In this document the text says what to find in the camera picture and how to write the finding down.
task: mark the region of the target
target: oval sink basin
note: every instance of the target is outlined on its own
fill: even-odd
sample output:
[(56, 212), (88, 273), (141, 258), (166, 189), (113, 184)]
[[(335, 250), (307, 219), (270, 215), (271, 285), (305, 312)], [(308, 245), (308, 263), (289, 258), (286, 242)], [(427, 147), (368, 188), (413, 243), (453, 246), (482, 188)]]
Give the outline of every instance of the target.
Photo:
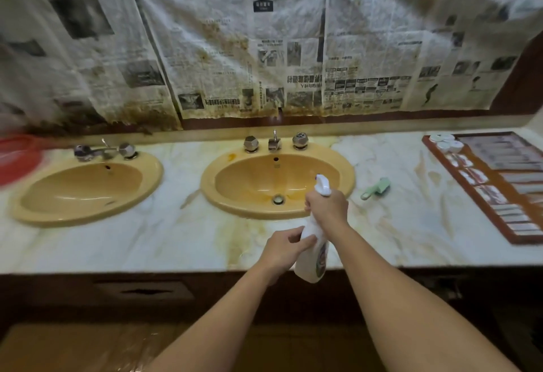
[(236, 215), (257, 219), (307, 216), (305, 194), (315, 175), (349, 196), (355, 170), (335, 150), (310, 143), (305, 150), (260, 148), (250, 154), (240, 148), (219, 156), (204, 171), (200, 187), (207, 200)]
[(14, 218), (37, 226), (64, 226), (125, 211), (158, 187), (163, 168), (147, 153), (132, 160), (70, 159), (38, 172), (10, 200)]

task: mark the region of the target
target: sink rim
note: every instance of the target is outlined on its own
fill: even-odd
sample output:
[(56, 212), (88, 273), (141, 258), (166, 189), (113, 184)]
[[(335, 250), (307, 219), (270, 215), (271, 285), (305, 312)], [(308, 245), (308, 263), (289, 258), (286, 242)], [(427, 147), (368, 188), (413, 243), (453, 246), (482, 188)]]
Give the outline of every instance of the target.
[(208, 202), (239, 217), (275, 220), (308, 216), (308, 212), (303, 209), (294, 209), (288, 202), (283, 205), (270, 204), (264, 208), (250, 208), (248, 207), (248, 202), (231, 200), (221, 195), (216, 188), (216, 177), (227, 166), (257, 157), (281, 156), (282, 154), (316, 158), (331, 165), (339, 172), (340, 181), (337, 189), (343, 192), (346, 197), (349, 197), (355, 187), (354, 166), (343, 155), (329, 147), (317, 143), (309, 143), (307, 149), (304, 150), (297, 150), (291, 146), (283, 147), (278, 152), (270, 152), (262, 148), (256, 153), (247, 153), (242, 148), (230, 150), (215, 158), (207, 166), (200, 179), (200, 189)]
[[(139, 170), (142, 174), (142, 180), (139, 184), (139, 188), (134, 191), (132, 196), (130, 196), (124, 203), (115, 203), (110, 206), (105, 206), (98, 212), (96, 212), (95, 209), (93, 211), (72, 213), (35, 212), (27, 209), (21, 203), (23, 197), (28, 194), (29, 190), (31, 190), (32, 185), (42, 179), (45, 179), (46, 177), (77, 167), (85, 167), (88, 165), (106, 166), (114, 165), (116, 163), (133, 167), (134, 169)], [(35, 174), (25, 179), (9, 199), (10, 215), (20, 222), (40, 227), (70, 226), (92, 222), (94, 220), (103, 219), (126, 211), (127, 209), (130, 209), (134, 205), (146, 199), (146, 197), (153, 193), (159, 186), (160, 182), (162, 181), (163, 174), (164, 167), (160, 160), (145, 152), (139, 152), (138, 157), (132, 160), (125, 160), (121, 156), (115, 156), (109, 160), (103, 160), (101, 157), (96, 157), (89, 162), (81, 163), (77, 159), (71, 158), (58, 163), (53, 163), (49, 167), (46, 167), (43, 170), (38, 170)]]

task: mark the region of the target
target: white spray nozzle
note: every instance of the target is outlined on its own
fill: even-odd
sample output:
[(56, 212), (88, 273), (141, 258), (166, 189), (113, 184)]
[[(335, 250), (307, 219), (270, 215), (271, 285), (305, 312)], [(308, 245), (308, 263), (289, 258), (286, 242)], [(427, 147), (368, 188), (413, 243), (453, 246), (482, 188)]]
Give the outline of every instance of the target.
[(316, 185), (315, 190), (319, 192), (322, 196), (330, 196), (332, 191), (330, 190), (330, 182), (324, 175), (315, 176)]

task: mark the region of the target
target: brown tray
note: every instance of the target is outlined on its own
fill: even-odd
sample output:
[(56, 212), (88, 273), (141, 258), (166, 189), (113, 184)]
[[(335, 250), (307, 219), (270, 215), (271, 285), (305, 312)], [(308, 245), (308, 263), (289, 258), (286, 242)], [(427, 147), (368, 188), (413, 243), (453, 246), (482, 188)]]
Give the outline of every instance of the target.
[[(526, 148), (531, 148), (531, 151), (537, 152), (540, 156), (543, 157), (543, 152), (538, 148), (534, 147), (532, 144), (524, 140), (522, 137), (518, 136), (514, 132), (499, 132), (499, 133), (478, 133), (478, 134), (454, 134), (454, 136), (461, 140), (463, 137), (477, 137), (477, 136), (514, 136), (514, 139), (522, 142)], [(479, 208), (488, 216), (490, 221), (499, 229), (504, 237), (513, 244), (523, 245), (523, 244), (536, 244), (543, 243), (543, 235), (518, 235), (515, 231), (509, 227), (510, 224), (519, 224), (519, 223), (533, 223), (538, 225), (543, 231), (543, 203), (536, 204), (531, 203), (528, 196), (525, 194), (520, 194), (516, 188), (513, 187), (512, 183), (507, 182), (501, 173), (534, 173), (534, 172), (543, 172), (543, 170), (516, 170), (516, 169), (504, 169), (496, 170), (492, 169), (484, 160), (477, 156), (472, 148), (464, 143), (464, 147), (456, 155), (466, 156), (472, 163), (472, 167), (465, 167), (462, 163), (458, 164), (458, 167), (455, 166), (450, 159), (447, 158), (447, 155), (442, 153), (436, 146), (434, 142), (431, 142), (430, 136), (426, 135), (423, 137), (424, 144), (430, 149), (434, 156), (441, 162), (441, 164), (449, 171), (449, 173), (456, 179), (456, 181), (461, 185), (461, 187), (468, 193), (468, 195), (473, 199), (473, 201), (479, 206)], [(477, 169), (483, 172), (488, 178), (486, 183), (471, 184), (465, 176), (463, 176), (460, 171), (468, 173), (471, 177), (473, 175), (469, 171), (471, 169)], [(489, 203), (485, 198), (475, 189), (479, 188), (480, 191), (486, 192), (487, 186), (496, 187), (499, 192), (506, 198), (507, 203), (510, 205), (518, 205), (519, 208), (512, 208), (514, 210), (521, 209), (522, 214), (530, 218), (531, 222), (504, 222), (502, 216), (498, 214), (495, 208), (499, 208), (499, 204), (492, 201)]]

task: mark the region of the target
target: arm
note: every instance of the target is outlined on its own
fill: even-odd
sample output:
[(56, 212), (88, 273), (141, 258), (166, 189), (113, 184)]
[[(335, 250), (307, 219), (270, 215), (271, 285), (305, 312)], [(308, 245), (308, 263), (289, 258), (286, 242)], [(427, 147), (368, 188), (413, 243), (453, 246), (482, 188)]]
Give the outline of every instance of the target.
[(343, 263), (377, 352), (390, 372), (519, 370), (473, 325), (383, 259), (347, 223), (341, 192), (307, 195)]
[(262, 256), (194, 325), (168, 346), (148, 372), (226, 372), (236, 360), (262, 295), (316, 238), (300, 241), (303, 226), (275, 232)]

